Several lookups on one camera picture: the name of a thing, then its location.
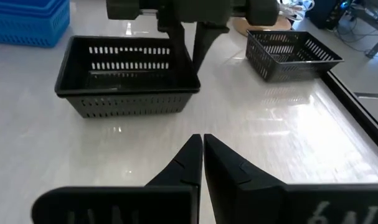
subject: blue crate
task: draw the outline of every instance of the blue crate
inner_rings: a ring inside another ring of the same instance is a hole
[[[65,0],[0,0],[0,13],[48,17]]]
[[[54,47],[69,24],[69,0],[48,17],[0,13],[0,43]]]

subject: robotic end effector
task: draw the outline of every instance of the robotic end effector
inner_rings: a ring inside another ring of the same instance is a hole
[[[197,22],[192,59],[196,73],[213,41],[229,31],[231,16],[245,17],[253,26],[272,26],[279,14],[276,0],[106,0],[106,6],[109,19],[157,14],[158,31],[167,32],[176,47],[184,46],[181,22]]]

